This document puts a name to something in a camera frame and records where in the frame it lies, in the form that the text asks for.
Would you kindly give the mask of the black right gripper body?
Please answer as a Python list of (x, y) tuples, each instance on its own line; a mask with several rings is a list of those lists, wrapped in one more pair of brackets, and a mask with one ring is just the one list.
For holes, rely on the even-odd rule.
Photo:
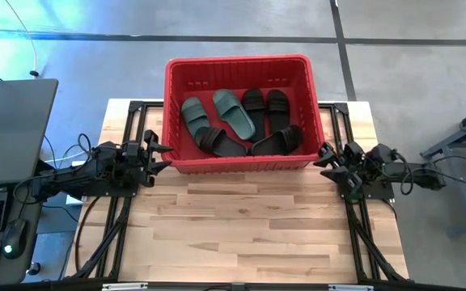
[(341, 189), (341, 196), (347, 200), (358, 200), (362, 197), (362, 175), (359, 171), (363, 168), (364, 152), (360, 145), (354, 141), (345, 144), (343, 149), (343, 165), (349, 170), (349, 176), (344, 183), (337, 185)]

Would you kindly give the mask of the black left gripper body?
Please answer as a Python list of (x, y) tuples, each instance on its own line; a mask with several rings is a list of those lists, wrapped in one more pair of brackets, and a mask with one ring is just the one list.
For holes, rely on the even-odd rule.
[(129, 167), (128, 173), (130, 179), (146, 188), (154, 187), (155, 178), (148, 171), (150, 154), (141, 144), (135, 141), (128, 141), (125, 144), (125, 156)]

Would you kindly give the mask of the teal rubber slide sandal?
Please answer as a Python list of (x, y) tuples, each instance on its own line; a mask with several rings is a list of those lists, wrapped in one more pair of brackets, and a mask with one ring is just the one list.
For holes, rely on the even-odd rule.
[(200, 128), (209, 128), (210, 121), (205, 109), (197, 97), (187, 98), (181, 106), (181, 115), (193, 138)]
[(241, 140), (246, 141), (254, 136), (255, 126), (233, 91), (215, 91), (213, 102), (220, 119), (228, 123)]

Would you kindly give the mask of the black rubber slide sandal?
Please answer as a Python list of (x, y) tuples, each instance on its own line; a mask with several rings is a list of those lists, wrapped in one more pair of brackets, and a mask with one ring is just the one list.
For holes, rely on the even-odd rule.
[(258, 88), (247, 90), (241, 100), (244, 110), (255, 127), (255, 132), (250, 138), (251, 142), (258, 142), (265, 138), (265, 101), (262, 91)]
[(286, 94), (280, 90), (271, 90), (267, 95), (269, 131), (275, 133), (290, 125), (290, 103)]
[(251, 154), (253, 156), (288, 155), (298, 149), (302, 141), (302, 129), (298, 125), (289, 125), (254, 143)]
[(194, 140), (202, 151), (219, 157), (240, 157), (248, 154), (247, 147), (228, 137), (224, 129), (200, 127)]

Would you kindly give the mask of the red plastic bin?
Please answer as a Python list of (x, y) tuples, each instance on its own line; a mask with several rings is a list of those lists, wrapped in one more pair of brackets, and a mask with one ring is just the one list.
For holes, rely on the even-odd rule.
[[(290, 125), (302, 129), (302, 144), (288, 155), (251, 154), (255, 142), (241, 140), (230, 125), (220, 119), (213, 95), (220, 89), (233, 91), (240, 102), (252, 88), (262, 91), (265, 101), (265, 137), (269, 131), (267, 95), (271, 90), (286, 94), (290, 103)], [(245, 145), (246, 156), (219, 157), (202, 151), (188, 131), (181, 106), (189, 97), (201, 101), (210, 127), (224, 129), (227, 136)], [(163, 159), (184, 174), (235, 171), (293, 170), (305, 167), (318, 157), (324, 142), (319, 105), (311, 63), (300, 54), (178, 58), (166, 68), (163, 105), (163, 142), (173, 148)]]

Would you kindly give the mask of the grey laptop lid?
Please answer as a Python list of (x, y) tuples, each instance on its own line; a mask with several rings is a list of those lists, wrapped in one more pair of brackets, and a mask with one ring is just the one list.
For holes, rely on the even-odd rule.
[(58, 80), (0, 81), (0, 184), (32, 175)]

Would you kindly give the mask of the black computer mouse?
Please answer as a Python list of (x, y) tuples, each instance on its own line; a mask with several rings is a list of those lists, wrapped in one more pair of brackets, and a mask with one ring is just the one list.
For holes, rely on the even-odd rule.
[(26, 248), (27, 221), (17, 218), (10, 221), (2, 236), (2, 253), (7, 259), (19, 258)]

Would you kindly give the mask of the black aluminium frame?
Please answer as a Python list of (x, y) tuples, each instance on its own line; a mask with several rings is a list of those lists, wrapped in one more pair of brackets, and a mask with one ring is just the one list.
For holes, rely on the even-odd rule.
[[(336, 152), (342, 151), (345, 144), (354, 141), (350, 115), (343, 115), (333, 103), (321, 104), (319, 109), (329, 111), (335, 141), (332, 147)], [(345, 204), (357, 282), (360, 285), (375, 285), (405, 281), (406, 279), (386, 260), (374, 242), (367, 199), (356, 201), (341, 199)]]
[[(154, 152), (149, 150), (147, 148), (147, 144), (143, 141), (143, 135), (146, 131), (145, 123), (148, 109), (161, 108), (163, 106), (163, 102), (145, 100), (142, 101), (144, 104), (138, 111), (134, 112), (133, 114), (128, 113), (127, 115), (123, 133), (123, 145), (121, 148), (125, 152), (125, 144), (128, 141), (138, 142), (150, 154), (149, 163), (156, 162), (153, 158)], [(112, 280), (118, 279), (123, 248), (125, 245), (125, 235), (129, 220), (129, 213), (132, 206), (132, 199), (134, 196), (136, 196), (138, 187), (140, 185), (141, 184), (137, 184), (133, 181), (131, 189), (127, 190), (125, 194), (111, 198), (102, 242), (95, 249), (95, 252), (83, 266), (79, 265), (79, 258), (75, 259), (76, 273), (73, 275), (74, 278), (86, 279), (92, 273), (95, 273), (97, 278), (102, 277), (104, 275), (107, 262), (108, 249), (112, 241), (116, 241), (114, 259), (108, 277)]]

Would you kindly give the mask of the silver table edge bracket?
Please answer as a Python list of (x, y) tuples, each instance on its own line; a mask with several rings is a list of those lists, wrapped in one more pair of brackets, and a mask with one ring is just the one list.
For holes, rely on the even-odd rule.
[(101, 291), (146, 291), (147, 282), (120, 282), (103, 284)]
[(328, 285), (328, 291), (375, 291), (371, 285)]

